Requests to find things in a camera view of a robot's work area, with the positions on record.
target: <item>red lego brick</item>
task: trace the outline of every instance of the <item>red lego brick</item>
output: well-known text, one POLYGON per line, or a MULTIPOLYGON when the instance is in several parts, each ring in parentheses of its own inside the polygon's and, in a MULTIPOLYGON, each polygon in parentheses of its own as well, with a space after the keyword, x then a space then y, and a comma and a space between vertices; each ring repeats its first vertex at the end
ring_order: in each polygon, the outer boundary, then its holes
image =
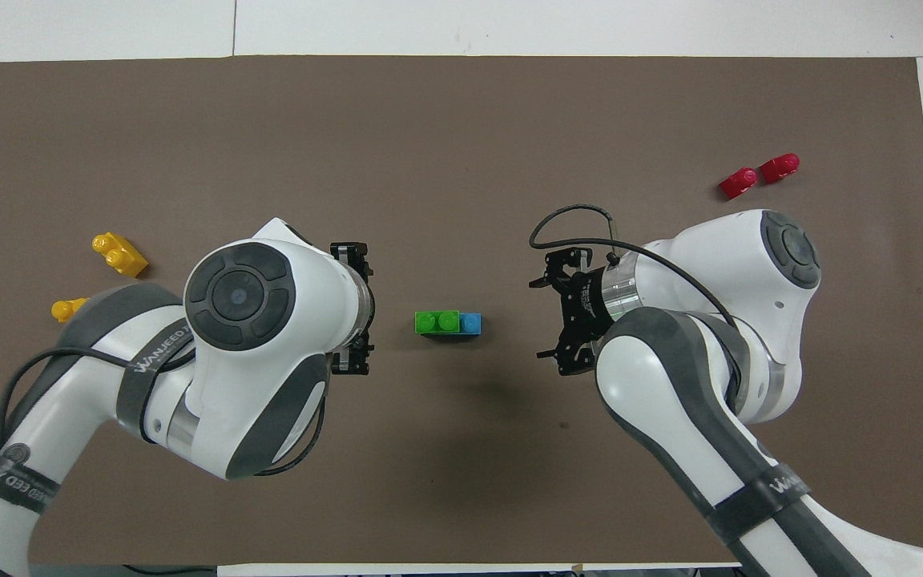
POLYGON ((754 186, 755 183, 757 183, 757 171, 750 167, 743 167, 718 186, 725 191, 725 194, 728 194, 729 200, 733 200, 733 198, 747 192, 747 189, 754 186))
POLYGON ((781 156, 777 156, 761 164, 761 175, 764 176, 764 182, 766 183, 777 183, 779 180, 785 178, 785 176, 790 176, 793 172, 798 171, 800 168, 800 157, 788 153, 781 156))

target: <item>yellow lego brick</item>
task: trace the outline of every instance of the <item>yellow lego brick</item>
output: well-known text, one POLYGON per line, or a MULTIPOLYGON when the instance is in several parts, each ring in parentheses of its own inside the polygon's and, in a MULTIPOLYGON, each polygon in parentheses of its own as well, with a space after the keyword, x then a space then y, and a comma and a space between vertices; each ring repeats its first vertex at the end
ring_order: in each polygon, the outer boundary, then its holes
POLYGON ((72 301, 55 301, 52 304, 52 317, 56 321, 66 322, 77 312, 77 309, 84 304, 87 299, 74 299, 72 301))
POLYGON ((91 248, 105 256, 106 264, 116 269, 117 273, 137 277, 147 267, 147 260, 144 260, 138 249, 118 234, 99 234, 91 241, 91 248))

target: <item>velcro strap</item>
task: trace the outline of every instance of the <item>velcro strap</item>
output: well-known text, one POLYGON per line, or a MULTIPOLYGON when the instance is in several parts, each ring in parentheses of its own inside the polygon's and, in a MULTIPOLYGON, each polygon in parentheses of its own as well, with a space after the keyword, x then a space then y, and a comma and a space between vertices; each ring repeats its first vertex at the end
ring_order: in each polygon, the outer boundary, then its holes
POLYGON ((155 388, 162 365, 193 339, 187 319, 179 319, 162 329, 127 364, 116 398, 116 417, 125 430, 146 442, 153 442, 144 433, 143 426, 147 399, 155 388))
POLYGON ((728 545, 808 493, 810 488, 803 479, 780 463, 715 505, 707 523, 728 545))
POLYGON ((0 455, 0 499, 41 514, 58 492, 58 482, 0 455))

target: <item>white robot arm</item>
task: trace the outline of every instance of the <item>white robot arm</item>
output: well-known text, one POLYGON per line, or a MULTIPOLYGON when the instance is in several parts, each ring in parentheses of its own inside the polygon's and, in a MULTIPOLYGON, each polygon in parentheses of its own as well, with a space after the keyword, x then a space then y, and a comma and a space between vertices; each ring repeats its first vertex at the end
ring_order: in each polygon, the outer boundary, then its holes
POLYGON ((28 575, 38 516, 107 421, 220 478, 285 470, 330 373, 369 371, 366 246, 331 252, 274 219, 202 259, 183 303, 154 284, 85 303, 10 419, 0 405, 0 577, 28 575))
POLYGON ((608 413, 748 576, 923 576, 922 548, 830 514, 744 427, 782 414, 800 388, 803 314, 820 284, 802 227, 740 212, 644 248, 707 286, 730 317, 658 260, 628 252, 589 271, 589 252, 567 248, 530 284, 553 285, 565 315, 558 346, 539 356, 557 359, 562 375, 596 369, 608 413))

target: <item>black bracket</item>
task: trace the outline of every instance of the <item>black bracket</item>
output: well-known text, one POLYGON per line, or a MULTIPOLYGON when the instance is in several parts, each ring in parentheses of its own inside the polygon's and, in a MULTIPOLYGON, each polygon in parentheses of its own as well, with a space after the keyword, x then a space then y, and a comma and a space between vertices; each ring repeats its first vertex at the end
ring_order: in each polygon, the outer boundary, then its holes
POLYGON ((553 358, 562 376, 578 375, 596 365, 592 343, 613 324, 601 298, 604 269, 589 270, 592 248, 564 248, 548 252, 543 276, 529 281, 529 288, 550 286, 561 297, 562 328, 558 344, 536 353, 536 358, 553 358), (567 269, 575 269, 571 274, 567 269))
MULTIPOLYGON (((369 284, 369 277, 373 274, 369 262, 365 259, 368 254, 369 246, 364 242, 333 242, 330 244, 330 255, 333 255, 338 262, 354 269, 366 284, 369 284)), ((369 375, 369 363, 366 359, 369 359, 370 352, 375 349, 369 344, 369 326, 372 324, 373 317, 370 315, 365 329, 354 340, 333 352, 330 372, 334 375, 369 375)))

